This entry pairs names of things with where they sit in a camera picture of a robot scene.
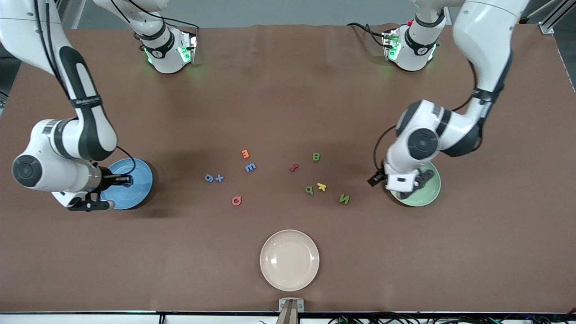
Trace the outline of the blue plate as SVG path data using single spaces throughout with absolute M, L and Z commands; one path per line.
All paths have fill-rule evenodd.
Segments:
M 140 159 L 125 158 L 110 165 L 113 174 L 130 174 L 133 185 L 130 187 L 110 186 L 102 192 L 104 199 L 115 202 L 114 209 L 128 210 L 140 205 L 149 195 L 153 186 L 153 173 L 150 166 Z

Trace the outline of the light green plate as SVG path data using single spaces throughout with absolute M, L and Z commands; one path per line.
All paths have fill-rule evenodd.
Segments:
M 441 191 L 441 177 L 438 169 L 432 162 L 420 167 L 419 169 L 432 169 L 436 171 L 436 176 L 432 178 L 430 181 L 426 183 L 426 186 L 423 189 L 416 191 L 411 197 L 405 200 L 399 200 L 397 194 L 400 192 L 391 191 L 391 196 L 393 196 L 399 203 L 409 207 L 423 207 L 429 205 L 430 203 L 434 202 Z

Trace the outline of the cream plate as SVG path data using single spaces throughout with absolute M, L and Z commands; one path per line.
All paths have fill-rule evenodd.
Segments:
M 285 229 L 262 246 L 259 263 L 265 280 L 275 289 L 292 293 L 306 288 L 320 268 L 319 250 L 305 233 Z

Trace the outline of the brown table cover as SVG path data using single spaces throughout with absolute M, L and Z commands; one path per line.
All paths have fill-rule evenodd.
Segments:
M 440 195 L 420 208 L 366 181 L 377 138 L 407 105 L 468 98 L 473 76 L 450 27 L 419 72 L 385 62 L 354 27 L 204 29 L 195 64 L 173 75 L 128 30 L 67 36 L 154 189 L 138 209 L 70 212 L 20 186 L 12 161 L 33 125 L 74 115 L 53 76 L 22 64 L 0 118 L 0 311 L 276 308 L 286 293 L 259 255 L 285 229 L 319 249 L 317 276 L 292 293 L 309 311 L 576 307 L 576 94 L 555 38 L 536 26 L 514 30 L 483 145 L 438 155 Z

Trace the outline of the white table edge panel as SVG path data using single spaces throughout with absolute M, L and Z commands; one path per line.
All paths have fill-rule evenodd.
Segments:
M 279 311 L 0 312 L 0 324 L 276 324 Z M 300 324 L 576 324 L 568 312 L 301 312 Z

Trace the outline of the aluminium frame post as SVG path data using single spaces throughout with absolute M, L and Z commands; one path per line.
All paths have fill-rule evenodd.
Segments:
M 560 0 L 558 5 L 551 10 L 544 20 L 538 22 L 541 33 L 554 34 L 554 26 L 567 17 L 568 13 L 574 8 L 576 8 L 576 0 Z

